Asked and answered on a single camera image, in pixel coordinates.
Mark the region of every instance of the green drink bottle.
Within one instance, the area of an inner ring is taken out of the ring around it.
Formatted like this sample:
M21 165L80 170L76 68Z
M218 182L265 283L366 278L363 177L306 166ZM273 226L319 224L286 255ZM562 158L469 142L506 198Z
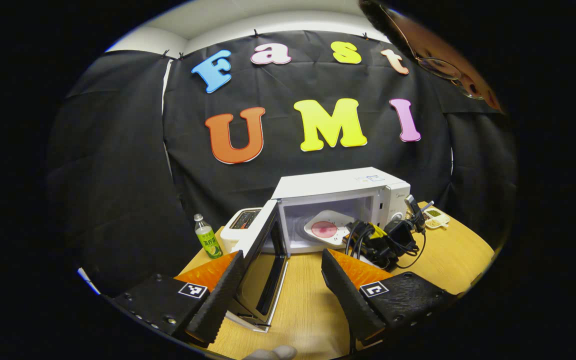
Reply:
M197 234L203 250L208 253L208 257L210 257L210 259L217 259L224 255L224 252L217 242L217 237L215 237L215 233L213 232L213 227L204 221L204 217L201 214L194 214L194 221L194 233Z

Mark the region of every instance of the wooden table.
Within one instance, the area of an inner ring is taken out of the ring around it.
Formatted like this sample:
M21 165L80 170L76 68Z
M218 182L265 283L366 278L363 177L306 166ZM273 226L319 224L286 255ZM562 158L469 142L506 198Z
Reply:
M217 233L217 241L223 246ZM421 249L423 235L414 233ZM469 228L450 218L448 228L426 230L428 243L419 260L407 269L391 271L397 275L412 271L451 294L467 291L471 283L489 266L494 251ZM398 263L405 267L414 257L403 255ZM210 261L202 249L180 273ZM254 332L230 319L224 319L210 352L241 359L257 349L272 350L289 345L297 349L297 360L328 360L348 353L348 322L337 297L322 277L322 253L296 253L288 259L277 308L268 333Z

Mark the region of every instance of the food container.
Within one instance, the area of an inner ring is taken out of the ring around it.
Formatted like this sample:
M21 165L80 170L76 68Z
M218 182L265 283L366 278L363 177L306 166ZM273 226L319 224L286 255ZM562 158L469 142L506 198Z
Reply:
M429 218L425 221L425 226L429 229L436 229L450 221L450 217L438 209L431 207L424 212Z

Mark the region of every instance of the bottle label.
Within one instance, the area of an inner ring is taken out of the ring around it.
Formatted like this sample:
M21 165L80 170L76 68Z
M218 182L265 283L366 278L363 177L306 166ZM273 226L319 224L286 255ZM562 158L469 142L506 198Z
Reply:
M213 232L213 230L210 230L205 234L197 234L197 237L199 238L203 250L208 253L208 257L211 259L217 259L223 255L222 249L217 242L217 237L215 237L215 232Z

